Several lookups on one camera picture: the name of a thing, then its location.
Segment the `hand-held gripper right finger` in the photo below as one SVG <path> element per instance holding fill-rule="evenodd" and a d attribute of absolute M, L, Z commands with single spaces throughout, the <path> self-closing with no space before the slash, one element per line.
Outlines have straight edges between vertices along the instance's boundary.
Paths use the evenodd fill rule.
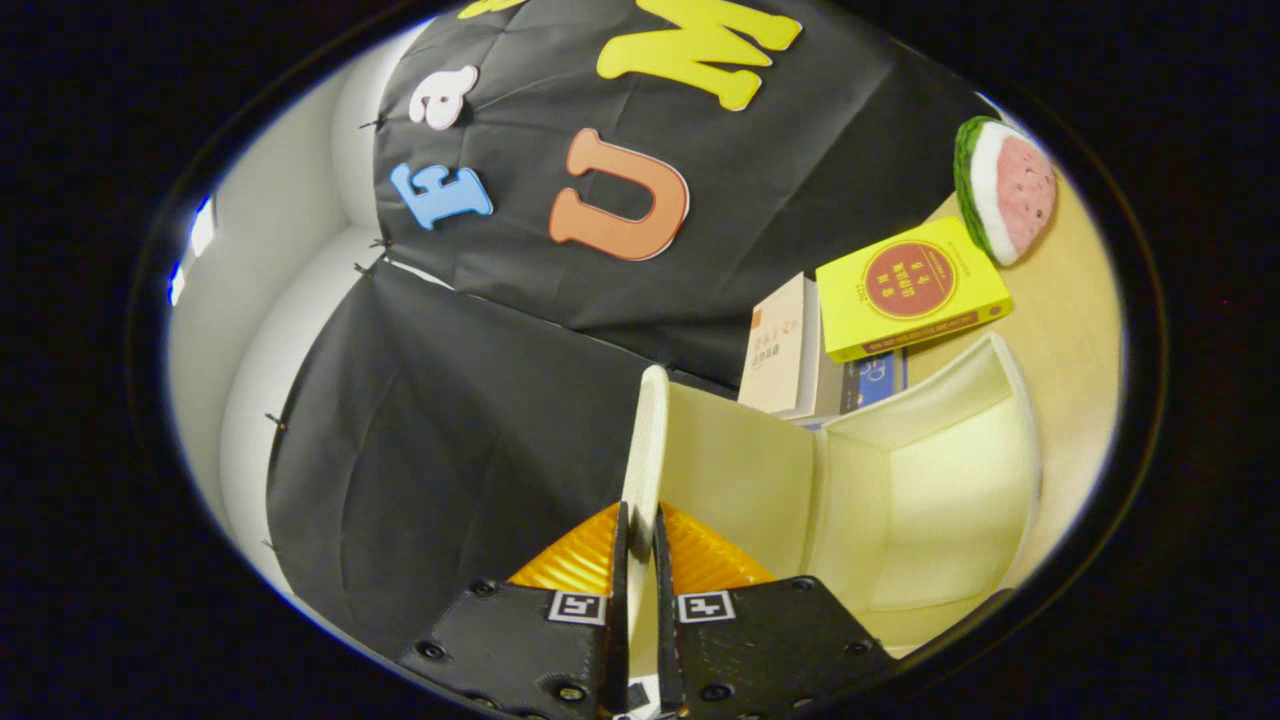
<path fill-rule="evenodd" d="M 657 676 L 672 719 L 800 719 L 895 659 L 815 577 L 773 578 L 671 505 L 654 528 Z"/>

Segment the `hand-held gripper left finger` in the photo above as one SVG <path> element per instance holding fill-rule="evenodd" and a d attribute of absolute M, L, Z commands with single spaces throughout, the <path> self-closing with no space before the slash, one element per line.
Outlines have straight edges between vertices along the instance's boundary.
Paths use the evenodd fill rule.
<path fill-rule="evenodd" d="M 402 651 L 402 669 L 484 711 L 607 719 L 628 687 L 630 506 L 562 537 L 554 560 L 599 559 L 599 591 L 479 579 Z"/>

